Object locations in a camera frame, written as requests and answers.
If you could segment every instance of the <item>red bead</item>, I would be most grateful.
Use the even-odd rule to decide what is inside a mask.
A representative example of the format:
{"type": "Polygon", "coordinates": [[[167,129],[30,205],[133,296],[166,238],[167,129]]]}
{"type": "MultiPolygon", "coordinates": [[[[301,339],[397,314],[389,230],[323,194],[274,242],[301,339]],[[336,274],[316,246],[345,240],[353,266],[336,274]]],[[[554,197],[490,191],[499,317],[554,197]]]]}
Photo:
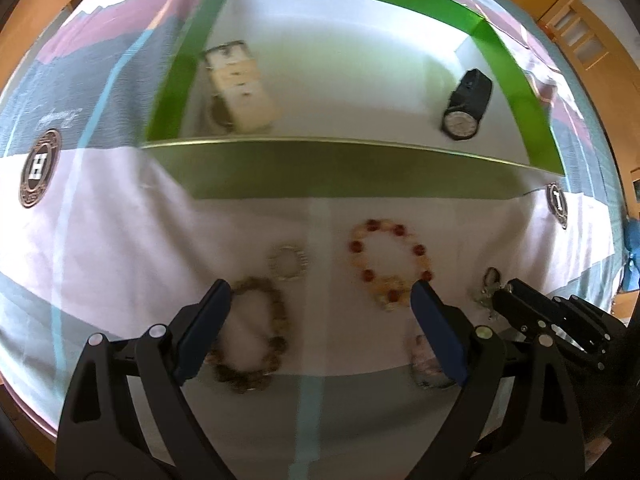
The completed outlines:
{"type": "Polygon", "coordinates": [[[377,231],[380,229],[380,220],[367,220],[367,231],[377,231]]]}
{"type": "Polygon", "coordinates": [[[386,294],[386,298],[389,303],[396,303],[400,299],[400,293],[397,290],[392,289],[386,294]]]}
{"type": "Polygon", "coordinates": [[[364,269],[362,271],[362,279],[367,283],[372,282],[375,277],[376,273],[371,269],[364,269]]]}
{"type": "Polygon", "coordinates": [[[362,242],[358,240],[354,240],[349,244],[349,250],[352,253],[361,253],[363,249],[364,249],[364,245],[362,244],[362,242]]]}

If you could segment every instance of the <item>bed sheet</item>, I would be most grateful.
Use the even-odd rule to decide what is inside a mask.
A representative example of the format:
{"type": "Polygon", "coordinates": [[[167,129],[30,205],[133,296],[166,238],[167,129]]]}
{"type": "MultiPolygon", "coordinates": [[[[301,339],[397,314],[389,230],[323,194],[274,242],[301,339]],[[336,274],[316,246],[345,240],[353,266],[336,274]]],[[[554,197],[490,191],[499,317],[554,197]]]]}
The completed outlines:
{"type": "MultiPolygon", "coordinates": [[[[495,23],[549,101],[567,172],[567,231],[548,214],[543,190],[507,201],[194,201],[138,146],[175,41],[198,1],[85,0],[0,113],[0,372],[55,430],[90,334],[139,336],[197,301],[218,277],[266,274],[265,254],[295,241],[310,266],[305,280],[283,286],[294,329],[273,384],[238,396],[203,367],[184,387],[188,401],[239,478],[403,475],[458,391],[425,392],[411,382],[406,342],[415,322],[407,311],[378,309],[358,283],[345,250],[349,230],[366,218],[404,222],[427,246],[433,286],[444,300],[497,330],[504,320],[488,320],[471,297],[487,266],[545,294],[575,293],[609,308],[622,264],[614,236],[620,226],[597,132],[536,38],[491,1],[456,0],[478,6],[495,23]],[[55,179],[40,204],[24,209],[20,171],[49,127],[63,137],[55,179]]],[[[388,250],[387,270],[408,271],[406,255],[388,250]]],[[[238,364],[250,365],[267,320],[257,314],[260,298],[241,307],[224,337],[238,364]]],[[[143,430],[162,456],[140,384],[131,384],[143,430]]]]}

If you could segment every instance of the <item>black watch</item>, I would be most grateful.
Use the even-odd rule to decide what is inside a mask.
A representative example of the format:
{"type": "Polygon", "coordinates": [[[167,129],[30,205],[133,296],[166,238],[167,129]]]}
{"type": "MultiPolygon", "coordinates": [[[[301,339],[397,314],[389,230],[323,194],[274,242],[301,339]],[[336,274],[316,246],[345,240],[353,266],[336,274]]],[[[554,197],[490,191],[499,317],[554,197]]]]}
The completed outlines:
{"type": "Polygon", "coordinates": [[[442,117],[442,131],[453,140],[471,139],[477,132],[494,88],[477,68],[469,70],[449,98],[442,117]]]}

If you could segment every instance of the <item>silver bolt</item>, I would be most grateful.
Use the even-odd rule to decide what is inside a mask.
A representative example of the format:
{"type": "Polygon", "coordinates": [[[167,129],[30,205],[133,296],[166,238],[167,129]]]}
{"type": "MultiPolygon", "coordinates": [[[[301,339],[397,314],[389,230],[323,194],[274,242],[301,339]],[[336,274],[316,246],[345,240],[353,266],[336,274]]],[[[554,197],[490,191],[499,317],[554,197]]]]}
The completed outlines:
{"type": "Polygon", "coordinates": [[[91,346],[98,346],[103,340],[102,334],[93,334],[90,338],[89,338],[89,345],[91,346]]]}
{"type": "Polygon", "coordinates": [[[491,339],[491,336],[493,334],[494,334],[494,331],[487,326],[479,326],[478,328],[476,328],[476,335],[480,339],[491,339]]]}
{"type": "Polygon", "coordinates": [[[166,327],[164,325],[153,325],[149,329],[149,335],[154,339],[158,339],[159,337],[162,337],[164,334],[166,334],[166,327]]]}
{"type": "Polygon", "coordinates": [[[538,341],[542,346],[546,346],[547,348],[549,348],[550,346],[553,346],[554,344],[554,340],[551,338],[551,336],[547,334],[542,334],[538,338],[538,341]]]}

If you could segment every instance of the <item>white watch dial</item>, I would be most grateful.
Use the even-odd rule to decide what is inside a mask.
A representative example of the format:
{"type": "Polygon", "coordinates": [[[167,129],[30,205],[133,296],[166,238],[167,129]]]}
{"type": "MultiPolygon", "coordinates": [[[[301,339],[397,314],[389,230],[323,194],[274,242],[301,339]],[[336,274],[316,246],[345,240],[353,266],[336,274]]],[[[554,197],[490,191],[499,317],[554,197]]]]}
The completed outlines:
{"type": "Polygon", "coordinates": [[[469,139],[476,133],[478,121],[466,112],[451,112],[444,116],[444,126],[450,134],[469,139]]]}

